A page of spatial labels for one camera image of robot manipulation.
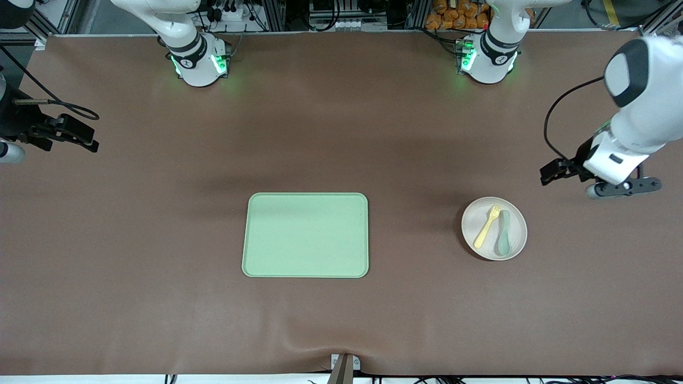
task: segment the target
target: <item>wire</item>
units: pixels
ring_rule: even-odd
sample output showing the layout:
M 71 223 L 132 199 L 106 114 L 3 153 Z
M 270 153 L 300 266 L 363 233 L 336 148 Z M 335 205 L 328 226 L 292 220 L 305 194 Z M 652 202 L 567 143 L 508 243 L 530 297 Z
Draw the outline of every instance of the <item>wire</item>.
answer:
M 47 103 L 48 104 L 54 104 L 54 105 L 61 105 L 62 107 L 66 107 L 67 109 L 69 109 L 73 113 L 77 113 L 86 119 L 90 119 L 90 120 L 99 120 L 100 119 L 100 115 L 98 115 L 95 111 L 93 111 L 92 109 L 82 107 L 80 105 L 72 104 L 70 102 L 64 102 L 61 100 L 48 100 Z
M 430 32 L 428 29 L 425 29 L 425 28 L 423 28 L 423 27 L 413 27 L 412 29 L 416 29 L 416 30 L 418 30 L 418 31 L 422 31 L 424 34 L 426 34 L 427 36 L 431 37 L 431 38 L 434 39 L 434 40 L 438 40 L 438 41 L 442 41 L 442 42 L 449 42 L 449 43 L 451 43 L 451 44 L 455 44 L 455 43 L 456 43 L 456 41 L 455 41 L 455 40 L 452 40 L 452 39 L 440 38 L 440 37 L 439 37 L 438 35 L 436 35 L 435 33 L 432 33 L 432 32 Z
M 550 11 L 552 11 L 552 10 L 553 10 L 553 7 L 550 7 L 550 8 L 548 9 L 548 11 L 546 12 L 546 14 L 543 15 L 543 18 L 542 18 L 541 20 L 539 20 L 539 21 L 536 23 L 536 25 L 534 25 L 533 27 L 534 27 L 535 29 L 539 29 L 539 28 L 541 27 L 541 24 L 543 24 L 543 22 L 548 18 L 548 15 L 550 14 Z
M 261 17 L 259 16 L 258 12 L 256 12 L 252 0 L 245 1 L 245 5 L 247 5 L 247 8 L 249 9 L 249 13 L 254 17 L 256 24 L 258 24 L 258 26 L 261 29 L 263 29 L 263 32 L 267 32 L 268 28 L 266 28 L 266 24 L 263 21 L 261 21 Z
M 443 42 L 443 41 L 441 40 L 441 38 L 438 36 L 436 30 L 434 30 L 434 35 L 436 36 L 436 40 L 437 40 L 438 43 L 441 45 L 441 48 L 443 48 L 444 51 L 450 53 L 451 55 L 453 55 L 453 56 L 455 56 L 455 57 L 461 56 L 461 54 L 459 54 L 459 53 L 457 53 L 457 52 L 451 50 L 451 49 L 446 45 L 446 43 Z
M 335 0 L 335 4 L 337 6 L 337 16 L 335 17 L 335 8 L 332 7 L 332 19 L 330 20 L 330 23 L 327 25 L 327 27 L 323 29 L 318 29 L 317 27 L 313 27 L 307 20 L 306 20 L 306 15 L 308 14 L 310 16 L 310 11 L 306 10 L 305 8 L 301 8 L 301 22 L 308 28 L 310 31 L 317 31 L 317 32 L 325 32 L 330 30 L 332 27 L 334 27 L 337 24 L 337 21 L 339 21 L 339 17 L 342 15 L 342 5 L 339 2 L 339 0 Z
M 38 81 L 38 79 L 36 79 L 29 72 L 28 69 L 26 69 L 23 65 L 21 65 L 21 63 L 14 56 L 12 56 L 12 54 L 5 48 L 4 45 L 0 44 L 0 50 L 2 50 L 5 53 L 5 55 L 7 55 L 7 57 L 9 57 L 10 60 L 12 60 L 14 65 L 18 66 L 19 69 L 21 69 L 21 71 L 26 74 L 26 76 L 28 76 L 34 83 L 36 83 L 36 85 L 38 85 L 38 87 L 40 87 L 41 90 L 45 91 L 46 94 L 48 94 L 51 98 L 54 99 L 54 100 L 50 100 L 50 104 L 63 105 L 66 107 L 66 109 L 68 109 L 69 111 L 81 116 L 82 118 L 86 118 L 86 119 L 90 119 L 90 120 L 99 120 L 100 119 L 100 116 L 97 113 L 91 111 L 88 108 L 81 107 L 80 105 L 72 104 L 70 102 L 61 101 L 60 98 L 58 98 L 54 93 L 50 92 L 50 90 L 48 90 L 40 81 Z M 87 115 L 86 113 L 83 113 L 81 111 L 86 111 L 87 113 L 90 113 L 91 115 Z
M 391 23 L 391 24 L 389 24 L 389 23 L 382 23 L 381 21 L 378 21 L 378 22 L 375 22 L 375 23 L 372 23 L 372 24 L 374 24 L 374 25 L 386 25 L 386 26 L 390 27 L 390 26 L 392 26 L 392 25 L 401 25 L 401 24 L 404 24 L 405 22 L 406 22 L 406 20 L 403 19 L 403 20 L 399 21 L 398 23 Z
M 654 377 L 647 377 L 647 376 L 637 376 L 634 374 L 623 374 L 621 376 L 612 376 L 608 379 L 596 379 L 597 381 L 593 379 L 582 379 L 586 384 L 598 384 L 598 383 L 608 383 L 613 380 L 618 380 L 618 379 L 626 379 L 626 380 L 640 380 L 640 381 L 648 381 L 650 383 L 655 383 L 655 384 L 667 384 L 663 380 L 655 379 Z M 565 381 L 547 381 L 545 384 L 572 384 L 573 382 L 567 383 Z
M 593 24 L 593 26 L 598 27 L 598 28 L 601 28 L 601 29 L 612 29 L 612 30 L 615 30 L 615 31 L 621 31 L 621 30 L 628 29 L 628 28 L 639 27 L 639 26 L 642 25 L 645 21 L 647 21 L 649 18 L 651 18 L 651 17 L 653 17 L 653 16 L 654 16 L 654 18 L 653 18 L 653 20 L 654 20 L 655 18 L 659 17 L 659 15 L 661 15 L 661 14 L 662 14 L 662 13 L 663 13 L 671 4 L 673 4 L 674 1 L 676 1 L 676 0 L 669 0 L 668 3 L 662 5 L 661 7 L 657 8 L 657 9 L 654 10 L 653 12 L 650 12 L 647 16 L 644 16 L 643 18 L 641 18 L 640 20 L 636 21 L 635 23 L 631 23 L 631 24 L 629 24 L 629 25 L 626 25 L 625 27 L 617 27 L 617 28 L 608 28 L 606 25 L 598 24 L 598 23 L 595 21 L 595 19 L 594 19 L 593 16 L 591 15 L 591 12 L 590 12 L 590 9 L 589 9 L 589 4 L 591 3 L 591 0 L 582 0 L 582 1 L 581 1 L 581 5 L 582 5 L 582 6 L 584 7 L 584 9 L 586 10 L 586 16 L 588 16 L 588 19 L 591 21 L 591 24 Z
M 240 39 L 237 40 L 237 44 L 235 44 L 235 49 L 233 49 L 232 52 L 230 52 L 230 58 L 233 58 L 233 57 L 235 57 L 235 55 L 237 55 L 237 50 L 240 48 L 240 43 L 242 42 L 242 38 L 245 36 L 246 31 L 247 31 L 247 24 L 245 23 L 245 30 L 242 31 L 242 33 L 240 34 Z
M 555 107 L 559 104 L 559 102 L 562 101 L 562 99 L 565 98 L 567 95 L 569 95 L 569 94 L 571 94 L 572 92 L 574 92 L 574 91 L 576 91 L 576 90 L 579 90 L 579 89 L 581 89 L 581 88 L 583 88 L 583 87 L 585 87 L 585 86 L 587 86 L 587 85 L 591 85 L 591 84 L 593 84 L 593 83 L 597 83 L 597 82 L 599 82 L 600 80 L 603 80 L 603 79 L 604 79 L 604 76 L 596 77 L 596 78 L 593 79 L 593 80 L 586 81 L 585 83 L 579 84 L 579 85 L 577 85 L 576 87 L 573 87 L 571 90 L 568 90 L 567 92 L 563 93 L 560 97 L 557 98 L 557 100 L 553 103 L 553 105 L 550 106 L 550 109 L 548 110 L 548 113 L 546 114 L 546 120 L 545 120 L 545 122 L 543 123 L 543 138 L 545 139 L 546 144 L 548 145 L 548 147 L 549 147 L 551 150 L 553 150 L 553 152 L 555 152 L 555 153 L 557 154 L 557 156 L 560 156 L 560 157 L 562 158 L 562 160 L 564 160 L 564 161 L 566 161 L 566 162 L 569 162 L 569 163 L 571 163 L 572 165 L 574 165 L 574 164 L 567 158 L 567 156 L 565 156 L 564 154 L 562 154 L 562 152 L 560 152 L 560 151 L 559 151 L 559 150 L 550 142 L 550 140 L 548 139 L 548 121 L 550 120 L 550 115 L 553 113 L 553 110 L 554 110 Z
M 201 29 L 206 32 L 206 24 L 204 24 L 204 16 L 201 15 L 199 11 L 196 12 L 199 16 L 199 21 L 201 21 Z

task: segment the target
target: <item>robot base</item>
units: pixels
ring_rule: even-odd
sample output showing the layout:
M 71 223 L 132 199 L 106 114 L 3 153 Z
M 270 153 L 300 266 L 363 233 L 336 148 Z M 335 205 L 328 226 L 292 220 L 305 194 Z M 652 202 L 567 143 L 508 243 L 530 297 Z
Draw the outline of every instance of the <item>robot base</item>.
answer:
M 178 78 L 193 87 L 205 87 L 221 77 L 227 77 L 230 65 L 232 47 L 209 33 L 202 33 L 202 36 L 208 46 L 206 54 L 197 62 L 196 67 L 183 68 L 174 61 Z
M 469 74 L 472 79 L 484 84 L 494 84 L 503 80 L 509 71 L 514 66 L 514 60 L 517 58 L 517 53 L 507 61 L 504 65 L 494 65 L 491 59 L 482 53 L 482 39 L 483 34 L 469 35 L 465 41 L 471 41 L 472 47 L 464 49 L 466 55 L 459 58 L 460 69 L 463 73 Z

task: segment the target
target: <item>beige plate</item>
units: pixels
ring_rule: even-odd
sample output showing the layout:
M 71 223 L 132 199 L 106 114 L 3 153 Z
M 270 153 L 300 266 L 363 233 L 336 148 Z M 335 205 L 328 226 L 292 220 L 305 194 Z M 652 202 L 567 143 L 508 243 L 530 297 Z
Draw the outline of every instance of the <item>beige plate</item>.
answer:
M 473 245 L 479 231 L 486 224 L 488 212 L 495 204 L 500 205 L 501 210 L 510 212 L 510 228 L 507 232 L 510 239 L 511 252 L 509 256 L 501 256 L 498 252 L 498 236 L 503 229 L 502 213 L 491 225 L 484 245 L 479 249 L 474 248 Z M 462 235 L 465 237 L 467 245 L 481 257 L 497 261 L 508 260 L 517 256 L 527 243 L 527 222 L 519 209 L 507 200 L 499 197 L 482 197 L 472 202 L 462 214 Z

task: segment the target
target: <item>green tray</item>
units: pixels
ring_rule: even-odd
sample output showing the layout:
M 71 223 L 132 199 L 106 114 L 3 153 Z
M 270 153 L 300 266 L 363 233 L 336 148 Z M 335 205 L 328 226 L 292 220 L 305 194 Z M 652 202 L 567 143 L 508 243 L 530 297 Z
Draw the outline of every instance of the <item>green tray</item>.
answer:
M 360 193 L 256 193 L 242 271 L 249 277 L 363 277 L 367 198 Z

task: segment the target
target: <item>table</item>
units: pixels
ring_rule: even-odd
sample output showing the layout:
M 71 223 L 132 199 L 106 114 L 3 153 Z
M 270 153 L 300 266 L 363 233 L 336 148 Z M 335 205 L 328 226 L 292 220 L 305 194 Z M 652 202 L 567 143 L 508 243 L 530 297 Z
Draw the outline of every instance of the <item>table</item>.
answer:
M 154 38 L 51 38 L 29 69 L 99 112 L 100 152 L 0 167 L 0 372 L 305 372 L 347 352 L 373 374 L 683 374 L 681 144 L 647 162 L 653 195 L 538 180 L 550 104 L 632 37 L 530 33 L 480 85 L 420 33 L 248 36 L 206 88 Z M 551 139 L 573 154 L 615 111 L 583 89 Z M 364 193 L 369 273 L 244 276 L 247 200 L 267 191 Z M 517 258 L 463 243 L 487 195 L 526 217 Z

